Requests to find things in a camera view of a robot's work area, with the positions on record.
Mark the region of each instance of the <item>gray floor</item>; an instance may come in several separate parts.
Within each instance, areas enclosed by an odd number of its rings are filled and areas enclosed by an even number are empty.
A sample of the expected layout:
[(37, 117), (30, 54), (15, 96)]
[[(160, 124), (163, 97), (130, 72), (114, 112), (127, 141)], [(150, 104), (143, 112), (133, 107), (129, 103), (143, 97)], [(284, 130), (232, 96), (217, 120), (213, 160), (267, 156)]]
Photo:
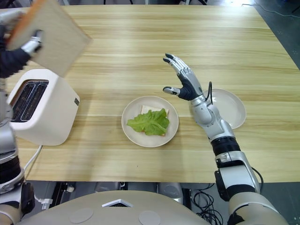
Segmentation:
[[(70, 4), (103, 4), (103, 0), (70, 0)], [(178, 0), (150, 0), (150, 4), (178, 4)], [(299, 0), (256, 0), (268, 10), (275, 10), (284, 15), (291, 12), (300, 5)], [(107, 4), (130, 4), (129, 0), (107, 0)], [(135, 4), (144, 4), (144, 0), (134, 0)], [(242, 3), (254, 4), (254, 0), (208, 0), (208, 5), (240, 6)], [(200, 5), (198, 0), (192, 0), (191, 5)], [(255, 6), (259, 14), (269, 25), (283, 47), (289, 53), (295, 64), (300, 68), (300, 19), (292, 17), (282, 17), (275, 13), (264, 11), (261, 7)], [(294, 13), (300, 16), (300, 9)], [(38, 197), (45, 198), (51, 196), (55, 182), (34, 181), (35, 191)], [(70, 199), (91, 194), (95, 189), (95, 182), (77, 182), (76, 191), (70, 194)], [(207, 184), (182, 184), (184, 188), (195, 190), (207, 186)], [(263, 195), (277, 208), (290, 225), (300, 225), (300, 183), (267, 183), (265, 184)], [(216, 187), (207, 190), (208, 194), (214, 197), (215, 209), (223, 218), (224, 224), (228, 219), (228, 203), (222, 201)], [(37, 203), (35, 210), (28, 216), (39, 212), (40, 204)]]

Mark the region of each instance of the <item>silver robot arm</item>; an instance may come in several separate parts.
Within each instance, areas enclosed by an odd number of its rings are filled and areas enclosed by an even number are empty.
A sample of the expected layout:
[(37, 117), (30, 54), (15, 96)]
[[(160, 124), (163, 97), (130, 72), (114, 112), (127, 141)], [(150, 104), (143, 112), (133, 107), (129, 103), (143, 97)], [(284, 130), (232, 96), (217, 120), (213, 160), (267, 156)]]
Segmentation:
[(205, 97), (194, 72), (178, 57), (166, 54), (164, 61), (176, 71), (183, 87), (163, 91), (191, 102), (194, 119), (205, 131), (215, 153), (216, 185), (220, 197), (229, 201), (229, 225), (287, 225), (285, 219), (262, 195), (258, 180), (236, 142), (230, 125)]
[(6, 49), (5, 34), (21, 15), (19, 9), (0, 13), (0, 224), (17, 223), (35, 205), (33, 187), (25, 182), (24, 170), (20, 167), (6, 94), (6, 78), (23, 69), (41, 47), (42, 31), (37, 30), (20, 48)]

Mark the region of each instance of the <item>green lettuce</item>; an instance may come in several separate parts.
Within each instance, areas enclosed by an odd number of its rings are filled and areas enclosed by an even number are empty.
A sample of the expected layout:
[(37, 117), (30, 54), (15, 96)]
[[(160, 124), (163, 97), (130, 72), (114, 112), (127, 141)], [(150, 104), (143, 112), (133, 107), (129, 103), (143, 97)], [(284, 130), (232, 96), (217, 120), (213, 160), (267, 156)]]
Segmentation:
[(139, 114), (133, 120), (128, 120), (127, 125), (136, 132), (145, 132), (146, 135), (164, 135), (170, 121), (167, 118), (165, 109), (152, 112), (149, 110), (145, 114)]

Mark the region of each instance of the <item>wooden tabletop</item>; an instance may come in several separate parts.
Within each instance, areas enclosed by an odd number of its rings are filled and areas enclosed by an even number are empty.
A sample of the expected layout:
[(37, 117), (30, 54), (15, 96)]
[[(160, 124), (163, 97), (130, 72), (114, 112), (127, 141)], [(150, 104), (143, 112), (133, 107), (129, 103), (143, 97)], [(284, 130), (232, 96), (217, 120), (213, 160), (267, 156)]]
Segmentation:
[[(93, 38), (66, 79), (81, 98), (67, 141), (45, 146), (29, 180), (214, 182), (216, 164), (188, 102), (162, 92), (180, 87), (164, 53), (181, 57), (203, 89), (236, 94), (247, 119), (235, 131), (266, 182), (300, 181), (300, 72), (252, 7), (68, 6)], [(29, 63), (26, 70), (41, 68)], [(10, 91), (24, 71), (8, 79)], [(180, 117), (176, 136), (158, 148), (124, 135), (121, 114), (135, 98), (168, 100)], [(18, 139), (21, 165), (36, 145)]]

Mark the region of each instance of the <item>white plate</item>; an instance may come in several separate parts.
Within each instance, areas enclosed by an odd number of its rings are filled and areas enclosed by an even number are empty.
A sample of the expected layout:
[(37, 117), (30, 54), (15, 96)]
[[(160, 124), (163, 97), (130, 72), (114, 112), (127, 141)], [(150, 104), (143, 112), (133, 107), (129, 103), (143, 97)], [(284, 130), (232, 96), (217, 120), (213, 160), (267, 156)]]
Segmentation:
[(243, 102), (236, 95), (224, 89), (212, 89), (212, 102), (220, 111), (232, 129), (240, 127), (246, 120), (246, 109)]
[[(170, 124), (167, 128), (165, 136), (138, 133), (135, 132), (130, 126), (126, 125), (128, 120), (133, 119), (141, 113), (142, 105), (169, 110), (167, 117), (170, 121)], [(126, 106), (122, 114), (121, 122), (124, 133), (133, 143), (143, 147), (158, 147), (168, 143), (175, 136), (179, 125), (179, 118), (175, 108), (168, 101), (156, 96), (144, 96), (133, 100)]]

